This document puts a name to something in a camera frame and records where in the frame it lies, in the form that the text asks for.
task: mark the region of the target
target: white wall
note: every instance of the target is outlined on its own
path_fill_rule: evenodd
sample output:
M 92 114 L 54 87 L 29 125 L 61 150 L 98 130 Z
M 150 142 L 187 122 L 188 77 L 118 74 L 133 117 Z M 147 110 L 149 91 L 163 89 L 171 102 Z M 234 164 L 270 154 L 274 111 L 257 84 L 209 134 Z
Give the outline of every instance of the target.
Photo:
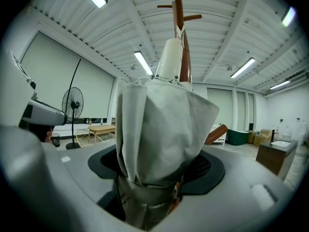
M 246 97 L 249 94 L 253 94 L 253 103 L 254 103 L 254 130 L 259 131 L 261 129 L 270 129 L 269 122 L 268 122 L 268 114 L 267 114 L 267 101 L 263 97 L 262 93 L 250 91 L 243 88 L 234 88 L 232 86 L 225 86 L 225 85 L 215 85 L 215 84 L 203 84 L 203 83 L 193 83 L 193 91 L 204 97 L 207 98 L 207 88 L 216 88 L 216 89 L 224 89 L 224 90 L 236 90 L 236 92 L 244 92 L 246 93 Z M 237 104 L 238 101 L 237 95 L 233 96 L 233 104 Z M 249 126 L 249 99 L 246 99 L 246 118 L 245 118 L 245 130 L 248 129 Z M 238 109 L 233 109 L 233 125 L 234 130 L 237 129 L 238 121 Z
M 286 126 L 292 128 L 293 137 L 296 135 L 298 121 L 307 124 L 309 132 L 309 83 L 266 98 L 268 108 L 269 126 L 279 127 L 279 136 L 285 131 Z

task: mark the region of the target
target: bottle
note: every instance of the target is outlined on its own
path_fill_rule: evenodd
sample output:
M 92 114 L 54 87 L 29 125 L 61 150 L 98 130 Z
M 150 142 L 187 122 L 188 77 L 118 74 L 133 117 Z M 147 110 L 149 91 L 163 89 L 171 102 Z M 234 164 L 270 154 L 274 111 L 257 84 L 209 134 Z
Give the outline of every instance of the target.
M 274 141 L 274 137 L 275 137 L 275 130 L 272 130 L 271 140 L 270 140 L 271 143 Z
M 275 139 L 277 140 L 279 138 L 279 127 L 277 127 L 276 129 L 276 135 L 275 135 Z

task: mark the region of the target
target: white roller blind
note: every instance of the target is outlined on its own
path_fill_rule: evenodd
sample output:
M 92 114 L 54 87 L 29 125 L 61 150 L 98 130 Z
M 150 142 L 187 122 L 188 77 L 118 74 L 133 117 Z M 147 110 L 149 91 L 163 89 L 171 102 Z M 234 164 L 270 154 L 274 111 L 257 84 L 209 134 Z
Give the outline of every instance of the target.
M 248 94 L 248 97 L 249 97 L 249 123 L 254 123 L 253 94 Z
M 72 83 L 83 94 L 81 118 L 107 118 L 113 82 L 113 77 L 81 60 Z
M 42 102 L 62 110 L 62 98 L 69 89 L 79 57 L 38 34 L 29 46 L 22 66 L 37 83 Z
M 245 130 L 245 121 L 246 121 L 246 102 L 245 102 L 245 93 L 237 92 L 237 103 L 238 103 L 238 121 L 237 121 L 237 130 Z
M 215 124 L 225 124 L 231 129 L 233 124 L 232 91 L 208 88 L 207 97 L 220 108 Z
M 79 57 L 38 34 L 28 48 L 22 65 L 36 81 L 38 98 L 62 110 L 62 99 L 70 87 Z M 114 78 L 81 60 L 72 87 L 81 90 L 84 107 L 80 118 L 106 118 Z

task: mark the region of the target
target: black cable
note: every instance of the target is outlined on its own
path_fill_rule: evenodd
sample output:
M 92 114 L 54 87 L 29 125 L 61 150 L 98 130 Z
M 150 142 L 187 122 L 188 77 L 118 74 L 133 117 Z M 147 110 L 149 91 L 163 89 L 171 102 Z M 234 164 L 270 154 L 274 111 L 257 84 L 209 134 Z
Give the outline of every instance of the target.
M 185 8 L 183 8 L 183 12 L 184 12 L 184 13 L 199 13 L 199 14 L 203 14 L 203 15 L 213 15 L 213 16 L 217 16 L 217 17 L 224 18 L 224 19 L 226 19 L 226 20 L 233 21 L 233 19 L 224 17 L 224 16 L 222 16 L 222 15 L 211 14 L 211 13 L 206 13 L 206 12 L 188 11 L 188 10 L 186 10 Z M 164 12 L 164 13 L 159 13 L 159 14 L 152 14 L 152 15 L 147 16 L 146 18 L 149 18 L 149 17 L 152 17 L 152 16 L 157 16 L 157 15 L 172 14 L 172 13 L 173 13 L 173 12 L 171 11 L 171 12 Z
M 100 38 L 98 38 L 98 39 L 97 39 L 96 41 L 94 41 L 93 43 L 89 44 L 89 47 L 91 47 L 95 42 L 97 42 L 98 40 L 102 39 L 104 36 L 108 35 L 109 33 L 113 32 L 113 31 L 115 31 L 115 30 L 117 30 L 117 29 L 119 29 L 119 28 L 121 28 L 121 27 L 123 27 L 123 26 L 125 26 L 125 25 L 127 25 L 127 24 L 130 24 L 130 23 L 133 23 L 133 22 L 132 22 L 132 21 L 127 22 L 127 23 L 125 23 L 125 24 L 123 24 L 123 25 L 121 25 L 121 26 L 119 26 L 119 27 L 117 27 L 117 28 L 115 28 L 115 29 L 109 31 L 108 33 L 104 34 L 103 36 L 101 36 Z
M 77 27 L 72 31 L 72 34 L 75 33 L 75 31 L 77 30 L 77 28 L 79 27 L 79 25 L 87 18 L 87 16 L 94 11 L 94 9 L 96 9 L 96 6 L 81 20 L 81 22 L 77 25 Z
M 82 58 L 80 58 L 80 59 L 79 59 L 79 61 L 78 61 L 78 64 L 77 64 L 77 66 L 76 66 L 76 68 L 75 68 L 75 71 L 74 71 L 74 74 L 73 74 L 73 77 L 72 77 L 72 80 L 71 80 L 71 83 L 70 83 L 70 87 L 69 87 L 69 92 L 68 92 L 68 97 L 67 97 L 67 103 L 66 103 L 66 111 L 65 111 L 65 113 L 67 113 L 68 101 L 69 101 L 70 90 L 71 90 L 71 86 L 72 86 L 72 83 L 73 83 L 73 79 L 74 79 L 75 73 L 76 73 L 76 71 L 77 71 L 77 68 L 78 68 L 79 63 L 81 62 L 81 60 L 82 60 Z

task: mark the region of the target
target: floor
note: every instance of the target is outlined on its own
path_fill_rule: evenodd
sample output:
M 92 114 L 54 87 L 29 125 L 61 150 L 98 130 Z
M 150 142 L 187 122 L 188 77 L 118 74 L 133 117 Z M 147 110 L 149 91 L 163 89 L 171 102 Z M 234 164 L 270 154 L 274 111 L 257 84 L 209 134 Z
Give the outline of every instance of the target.
M 113 133 L 109 133 L 109 134 L 103 134 L 103 135 L 99 135 L 99 137 L 104 141 L 107 142 L 112 138 L 115 138 L 115 134 Z M 67 150 L 66 149 L 66 145 L 68 143 L 72 143 L 72 139 L 64 139 L 64 140 L 60 140 L 60 146 L 57 148 L 57 150 Z
M 234 152 L 236 154 L 242 154 L 246 157 L 255 160 L 257 156 L 258 147 L 252 144 L 245 144 L 245 145 L 230 145 L 226 143 L 224 147 L 222 144 L 212 144 L 211 146 L 227 150 L 230 152 Z M 301 178 L 309 165 L 309 148 L 305 146 L 297 146 L 296 153 L 291 165 L 291 168 L 284 180 L 284 183 L 287 185 L 288 188 L 295 190 L 299 185 Z

